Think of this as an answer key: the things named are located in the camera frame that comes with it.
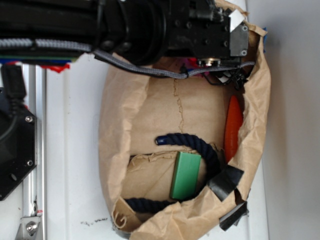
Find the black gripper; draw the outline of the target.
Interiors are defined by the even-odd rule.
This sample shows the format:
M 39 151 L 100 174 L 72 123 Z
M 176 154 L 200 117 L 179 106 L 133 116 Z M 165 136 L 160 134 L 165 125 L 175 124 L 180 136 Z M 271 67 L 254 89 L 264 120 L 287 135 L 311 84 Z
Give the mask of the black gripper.
M 193 58 L 199 66 L 238 66 L 248 54 L 245 19 L 214 0 L 171 0 L 165 56 Z

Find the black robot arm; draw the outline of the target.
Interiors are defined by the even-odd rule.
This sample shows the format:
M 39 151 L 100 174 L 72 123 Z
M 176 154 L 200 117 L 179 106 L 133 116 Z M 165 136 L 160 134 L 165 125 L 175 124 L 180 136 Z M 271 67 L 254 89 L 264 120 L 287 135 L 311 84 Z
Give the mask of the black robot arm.
M 236 13 L 216 0 L 3 0 L 0 55 L 64 59 L 82 53 L 40 43 L 53 40 L 86 44 L 88 53 L 116 53 L 138 66 L 161 57 L 237 65 L 248 53 L 249 28 Z

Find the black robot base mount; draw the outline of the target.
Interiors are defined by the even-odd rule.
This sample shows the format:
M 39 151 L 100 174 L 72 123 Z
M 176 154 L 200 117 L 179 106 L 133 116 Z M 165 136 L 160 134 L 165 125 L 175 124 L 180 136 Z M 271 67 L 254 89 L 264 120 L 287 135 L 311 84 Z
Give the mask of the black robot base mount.
M 0 144 L 0 200 L 4 201 L 36 166 L 37 117 L 25 106 L 16 129 Z

